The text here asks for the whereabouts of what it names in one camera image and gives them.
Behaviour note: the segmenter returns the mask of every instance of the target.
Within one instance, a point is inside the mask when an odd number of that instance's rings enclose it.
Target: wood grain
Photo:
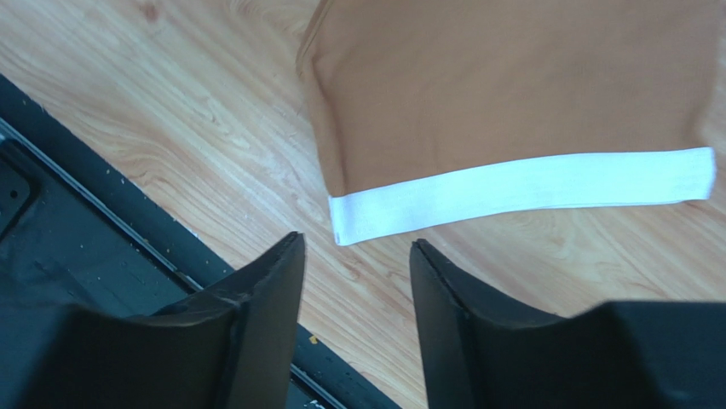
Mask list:
[[[233,266],[305,232],[301,322],[405,408],[425,407],[415,238],[561,315],[610,298],[726,299],[723,178],[707,202],[530,211],[335,246],[294,70],[316,3],[0,0],[0,72]],[[704,134],[723,165],[724,75]]]

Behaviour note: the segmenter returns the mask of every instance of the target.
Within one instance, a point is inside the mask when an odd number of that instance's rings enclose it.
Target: white hem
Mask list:
[[[708,199],[713,149],[576,153],[489,164],[330,198],[336,243],[518,210]]]

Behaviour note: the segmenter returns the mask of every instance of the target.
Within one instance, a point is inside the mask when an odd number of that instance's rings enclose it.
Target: orange fabric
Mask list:
[[[720,15],[719,0],[322,0],[297,65],[328,190],[702,147]]]

